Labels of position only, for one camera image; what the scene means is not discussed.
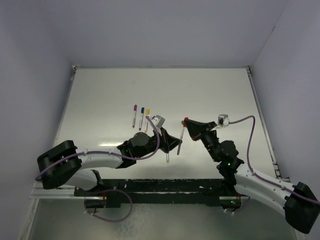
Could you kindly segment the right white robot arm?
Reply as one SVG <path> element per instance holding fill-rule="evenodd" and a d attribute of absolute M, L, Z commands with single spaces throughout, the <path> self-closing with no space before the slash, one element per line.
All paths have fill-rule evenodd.
<path fill-rule="evenodd" d="M 253 168 L 250 160 L 238 158 L 239 152 L 232 140 L 219 141 L 217 130 L 231 125 L 228 115 L 221 114 L 217 122 L 198 122 L 185 118 L 193 141 L 201 141 L 216 162 L 219 173 L 225 180 L 222 190 L 228 196 L 236 193 L 253 198 L 274 209 L 285 217 L 295 230 L 309 234 L 320 215 L 320 202 L 304 183 L 294 185 L 266 175 Z"/>

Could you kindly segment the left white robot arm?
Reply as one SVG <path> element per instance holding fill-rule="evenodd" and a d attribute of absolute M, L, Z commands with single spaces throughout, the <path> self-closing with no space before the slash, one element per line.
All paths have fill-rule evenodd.
<path fill-rule="evenodd" d="M 103 182 L 97 168 L 129 168 L 158 150 L 168 154 L 181 143 L 164 128 L 153 136 L 138 132 L 118 146 L 103 149 L 79 149 L 72 140 L 65 140 L 37 158 L 40 173 L 35 179 L 46 190 L 70 185 L 98 196 L 103 191 Z"/>

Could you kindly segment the purple whiteboard marker pen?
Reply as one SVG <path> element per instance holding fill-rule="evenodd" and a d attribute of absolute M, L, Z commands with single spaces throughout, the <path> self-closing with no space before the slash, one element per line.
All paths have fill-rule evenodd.
<path fill-rule="evenodd" d="M 137 116 L 137 110 L 136 110 L 136 111 L 133 111 L 132 128 L 135 128 L 135 125 L 136 125 L 136 116 Z"/>

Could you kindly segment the blue whiteboard marker pen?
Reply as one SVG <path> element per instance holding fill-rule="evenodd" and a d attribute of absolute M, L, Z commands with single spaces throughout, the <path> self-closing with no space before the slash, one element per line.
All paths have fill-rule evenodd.
<path fill-rule="evenodd" d="M 144 120 L 144 113 L 141 113 L 141 111 L 140 111 L 140 119 L 139 119 L 139 126 L 138 126 L 139 131 L 142 130 L 143 120 Z"/>

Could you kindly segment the red whiteboard marker pen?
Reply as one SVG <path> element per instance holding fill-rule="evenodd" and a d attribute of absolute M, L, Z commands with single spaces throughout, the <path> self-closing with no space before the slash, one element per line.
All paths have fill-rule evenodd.
<path fill-rule="evenodd" d="M 178 148 L 177 148 L 177 155 L 179 156 L 180 155 L 180 152 L 181 152 L 181 146 L 182 146 L 182 142 L 183 142 L 183 136 L 184 136 L 184 131 L 185 131 L 185 127 L 182 126 L 182 130 L 181 130 L 181 134 L 180 134 L 180 142 L 178 144 Z"/>

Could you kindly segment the yellow whiteboard marker pen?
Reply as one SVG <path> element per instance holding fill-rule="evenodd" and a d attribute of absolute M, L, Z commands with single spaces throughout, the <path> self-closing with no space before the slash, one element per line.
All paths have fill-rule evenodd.
<path fill-rule="evenodd" d="M 148 119 L 145 120 L 145 127 L 144 127 L 144 132 L 147 133 L 148 132 L 148 124 L 149 124 L 149 121 Z"/>

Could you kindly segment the red pen cap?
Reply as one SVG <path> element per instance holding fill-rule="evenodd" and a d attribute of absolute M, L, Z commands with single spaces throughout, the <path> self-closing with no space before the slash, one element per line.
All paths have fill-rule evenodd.
<path fill-rule="evenodd" d="M 189 118 L 188 117 L 185 117 L 184 118 L 184 120 L 183 120 L 183 127 L 186 127 L 187 126 L 187 120 L 188 120 Z"/>

